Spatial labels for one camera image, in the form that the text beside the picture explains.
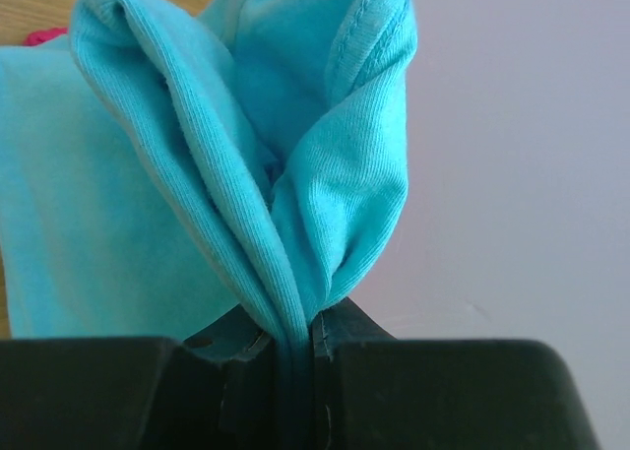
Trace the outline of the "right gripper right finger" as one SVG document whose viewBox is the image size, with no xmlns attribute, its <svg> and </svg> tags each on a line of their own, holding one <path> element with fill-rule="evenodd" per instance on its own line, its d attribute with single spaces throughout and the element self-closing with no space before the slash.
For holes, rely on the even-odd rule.
<svg viewBox="0 0 630 450">
<path fill-rule="evenodd" d="M 319 449 L 596 449 L 568 366 L 532 340 L 403 340 L 354 302 L 311 326 Z"/>
</svg>

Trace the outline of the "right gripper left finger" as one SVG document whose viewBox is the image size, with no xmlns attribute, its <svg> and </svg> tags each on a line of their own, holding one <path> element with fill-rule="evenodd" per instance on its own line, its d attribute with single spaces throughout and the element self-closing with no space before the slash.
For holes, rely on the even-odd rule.
<svg viewBox="0 0 630 450">
<path fill-rule="evenodd" d="M 185 341 L 6 340 L 5 449 L 274 449 L 274 344 L 235 307 Z"/>
</svg>

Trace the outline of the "cyan blue t-shirt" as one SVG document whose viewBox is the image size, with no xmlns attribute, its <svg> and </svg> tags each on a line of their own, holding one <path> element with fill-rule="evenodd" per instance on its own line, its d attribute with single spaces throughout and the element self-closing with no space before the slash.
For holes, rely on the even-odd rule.
<svg viewBox="0 0 630 450">
<path fill-rule="evenodd" d="M 3 47 L 12 335 L 184 339 L 241 304 L 303 347 L 402 212 L 416 45 L 411 0 L 76 0 Z"/>
</svg>

